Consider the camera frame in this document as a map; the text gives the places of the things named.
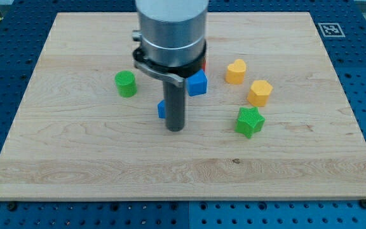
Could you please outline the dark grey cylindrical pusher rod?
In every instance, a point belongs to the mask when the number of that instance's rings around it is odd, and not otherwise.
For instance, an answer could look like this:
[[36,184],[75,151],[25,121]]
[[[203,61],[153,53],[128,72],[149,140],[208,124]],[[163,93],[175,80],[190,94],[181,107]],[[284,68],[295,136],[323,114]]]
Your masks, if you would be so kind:
[[171,83],[163,83],[166,128],[172,132],[178,132],[184,128],[185,89],[185,87],[176,87]]

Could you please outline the black clamp ring with lever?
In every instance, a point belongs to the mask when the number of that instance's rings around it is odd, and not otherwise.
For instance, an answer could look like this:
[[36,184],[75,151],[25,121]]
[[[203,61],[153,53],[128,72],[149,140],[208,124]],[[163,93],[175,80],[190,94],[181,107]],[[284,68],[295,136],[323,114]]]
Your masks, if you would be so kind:
[[132,57],[134,59],[134,67],[141,70],[144,74],[181,88],[187,78],[203,68],[206,52],[207,42],[205,41],[201,53],[192,62],[177,67],[161,66],[149,60],[141,46],[133,51]]

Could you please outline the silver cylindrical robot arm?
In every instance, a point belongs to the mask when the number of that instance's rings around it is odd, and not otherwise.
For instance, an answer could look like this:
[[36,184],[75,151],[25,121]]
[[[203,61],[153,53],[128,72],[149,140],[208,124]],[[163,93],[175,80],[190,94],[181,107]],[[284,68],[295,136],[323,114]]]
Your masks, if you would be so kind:
[[178,132],[184,128],[186,80],[205,63],[205,30],[208,1],[136,0],[139,29],[132,39],[135,68],[162,81],[165,125]]

